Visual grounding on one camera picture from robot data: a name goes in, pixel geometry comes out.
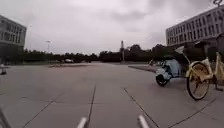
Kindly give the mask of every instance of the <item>tricycle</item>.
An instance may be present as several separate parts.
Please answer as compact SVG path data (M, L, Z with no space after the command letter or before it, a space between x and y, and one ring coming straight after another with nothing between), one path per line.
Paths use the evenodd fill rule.
M180 62L180 57L184 58L185 61L189 61L188 58L180 53L184 47L179 47L175 51L179 56L166 55L163 57L163 64L161 68L156 71L156 82L158 85L164 87L172 78L185 78L186 66Z

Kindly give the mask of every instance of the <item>pavement joint line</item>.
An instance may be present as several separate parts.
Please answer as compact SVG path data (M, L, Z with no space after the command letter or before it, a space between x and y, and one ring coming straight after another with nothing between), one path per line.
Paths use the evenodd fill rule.
M41 112L43 112L48 106L50 106L52 103L54 103L54 100L59 98L61 95L63 95L64 92L58 94L52 101L50 101L43 109L41 109L31 120L29 120L22 128L25 128L30 122L32 122Z
M93 97L92 97L92 101L91 101L91 106L90 106L90 111L89 111L88 122L87 122L86 128L89 127L89 123L90 123L90 120L91 120L91 115L92 115L92 110L93 110L95 93L96 93L96 84L95 84L94 90L93 90Z
M210 106L210 105L211 105L212 103L214 103L215 101L216 101L216 98L214 98L211 102L209 102L207 105L205 105L203 108L199 109L197 112L195 112L195 113L192 114L191 116L189 116L189 117L187 117L187 118L185 118L185 119L183 119L183 120L181 120L181 121L179 121L179 122L177 122L177 123L175 123L175 124L169 126L168 128L172 128L172 127L174 127L174 126L176 126L176 125L178 125L178 124L181 124L181 123L183 123L183 122L189 120L190 118L192 118L193 116L197 115L198 113L201 113L201 111L203 111L205 108L207 108L208 106Z
M152 117L142 108L142 106L137 102L137 100L127 91L126 88L123 88L127 95L138 105L138 107L145 113L145 115L159 128L158 124L152 119Z

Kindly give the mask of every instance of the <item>white building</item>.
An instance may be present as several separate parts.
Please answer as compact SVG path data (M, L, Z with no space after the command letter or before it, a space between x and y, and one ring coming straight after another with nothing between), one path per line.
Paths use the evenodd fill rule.
M0 43L24 46L26 27L0 15Z
M224 32L224 5L199 14L166 30L167 46L211 39Z
M0 15L0 63L23 49L26 30L23 25Z

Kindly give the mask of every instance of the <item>lamp post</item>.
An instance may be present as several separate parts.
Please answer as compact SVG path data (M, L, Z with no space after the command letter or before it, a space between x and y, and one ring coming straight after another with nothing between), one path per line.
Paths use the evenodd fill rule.
M124 41L121 41L121 54L122 54L122 62L124 62Z
M46 43L47 43L47 52L50 53L50 43L51 43L51 41L46 41Z
M221 3L222 3L222 0L213 0L213 4L214 4L214 5L217 5L218 8L220 8ZM220 34L216 37L216 47L217 47L218 52L220 51L220 50L219 50L219 38L222 37L222 34L223 34L223 32L224 32L224 29L223 29L223 17L224 17L224 14L219 13L218 18L219 18L219 20L220 20L220 22L221 22L221 24L220 24L220 27L221 27L221 30L220 30L220 31L221 31L221 32L220 32Z
M49 60L50 60L50 43L51 43L51 41L46 41L46 43L47 43L47 60L48 60L48 63L49 63Z

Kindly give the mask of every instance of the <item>person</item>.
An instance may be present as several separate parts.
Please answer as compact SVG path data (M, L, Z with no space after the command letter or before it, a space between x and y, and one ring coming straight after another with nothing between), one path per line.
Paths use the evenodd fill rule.
M1 75L5 75L7 73L4 64L0 65L0 69L2 70Z

